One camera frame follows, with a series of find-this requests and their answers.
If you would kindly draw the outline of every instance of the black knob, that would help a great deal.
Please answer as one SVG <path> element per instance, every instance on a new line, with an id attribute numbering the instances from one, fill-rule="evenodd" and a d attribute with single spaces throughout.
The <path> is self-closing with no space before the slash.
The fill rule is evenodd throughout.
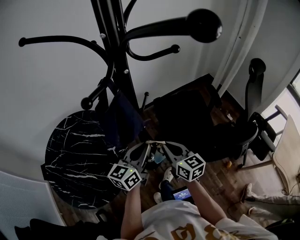
<path id="1" fill-rule="evenodd" d="M 19 40 L 19 46 L 20 47 L 24 47 L 25 46 L 25 40 L 26 40 L 26 38 L 24 38 L 24 37 Z"/>
<path id="2" fill-rule="evenodd" d="M 249 66 L 249 74 L 256 76 L 263 74 L 266 71 L 266 64 L 260 58 L 253 58 Z"/>
<path id="3" fill-rule="evenodd" d="M 176 44 L 171 46 L 173 53 L 179 53 L 180 52 L 180 47 Z"/>
<path id="4" fill-rule="evenodd" d="M 219 17 L 207 9 L 198 9 L 187 16 L 187 27 L 190 36 L 201 43 L 217 40 L 222 33 Z"/>
<path id="5" fill-rule="evenodd" d="M 81 100 L 81 107 L 84 110 L 89 110 L 93 106 L 93 102 L 89 97 L 85 97 L 83 100 Z"/>

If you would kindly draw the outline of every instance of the chair armrest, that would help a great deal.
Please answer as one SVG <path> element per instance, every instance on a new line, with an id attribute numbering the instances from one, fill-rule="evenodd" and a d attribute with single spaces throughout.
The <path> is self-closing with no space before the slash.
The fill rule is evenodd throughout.
<path id="1" fill-rule="evenodd" d="M 280 114 L 285 118 L 285 120 L 287 120 L 287 115 L 286 115 L 286 113 L 282 110 L 282 108 L 279 107 L 278 105 L 276 105 L 275 108 L 276 108 L 277 111 L 274 112 L 274 113 L 273 113 L 272 115 L 270 115 L 269 117 L 267 117 L 265 120 L 266 120 L 266 121 L 270 121 L 271 119 L 277 117 L 277 116 L 280 115 Z"/>
<path id="2" fill-rule="evenodd" d="M 276 149 L 276 146 L 274 143 L 271 141 L 271 139 L 268 137 L 265 131 L 262 131 L 261 133 L 261 138 L 264 140 L 264 142 L 268 145 L 269 149 L 271 152 L 274 152 Z"/>
<path id="3" fill-rule="evenodd" d="M 275 105 L 275 108 L 277 109 L 278 112 L 287 120 L 287 114 L 282 110 L 282 108 L 278 105 Z"/>

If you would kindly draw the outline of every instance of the chair backrest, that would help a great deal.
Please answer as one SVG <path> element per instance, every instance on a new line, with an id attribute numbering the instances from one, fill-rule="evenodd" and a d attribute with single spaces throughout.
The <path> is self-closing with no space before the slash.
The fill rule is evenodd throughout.
<path id="1" fill-rule="evenodd" d="M 245 97 L 245 119 L 250 119 L 251 115 L 256 111 L 262 102 L 263 90 L 263 73 L 266 71 L 266 65 L 263 60 L 254 58 L 249 66 L 249 80 L 246 85 Z"/>

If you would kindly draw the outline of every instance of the gold print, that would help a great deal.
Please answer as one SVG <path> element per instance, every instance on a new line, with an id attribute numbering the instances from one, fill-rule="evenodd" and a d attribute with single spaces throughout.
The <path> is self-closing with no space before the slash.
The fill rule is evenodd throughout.
<path id="1" fill-rule="evenodd" d="M 157 238 L 154 237 L 149 237 L 150 235 L 152 235 L 155 232 L 150 232 L 149 234 L 147 234 L 146 236 L 143 236 L 142 238 L 140 238 L 139 240 L 158 240 Z"/>
<path id="2" fill-rule="evenodd" d="M 247 239 L 249 240 L 249 239 L 253 239 L 256 237 L 255 235 L 245 236 L 245 235 L 238 234 L 239 231 L 226 232 L 224 230 L 215 228 L 213 225 L 207 225 L 204 230 L 207 232 L 207 235 L 205 236 L 206 240 L 221 240 L 225 237 L 228 240 L 247 240 Z M 219 235 L 220 235 L 219 238 L 216 238 L 214 236 L 213 232 L 215 230 L 217 230 L 219 232 Z"/>
<path id="3" fill-rule="evenodd" d="M 185 227 L 178 227 L 171 231 L 174 240 L 194 240 L 196 233 L 192 224 L 188 223 Z"/>

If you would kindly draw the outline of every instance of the phone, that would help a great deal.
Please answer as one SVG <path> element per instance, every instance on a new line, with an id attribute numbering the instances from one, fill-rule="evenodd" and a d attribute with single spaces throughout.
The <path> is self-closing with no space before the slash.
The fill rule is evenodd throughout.
<path id="1" fill-rule="evenodd" d="M 186 202 L 195 204 L 194 200 L 192 198 L 192 195 L 190 194 L 187 187 L 182 187 L 182 188 L 176 189 L 176 190 L 172 191 L 172 194 L 173 194 L 174 200 L 182 200 L 182 201 L 186 201 Z"/>

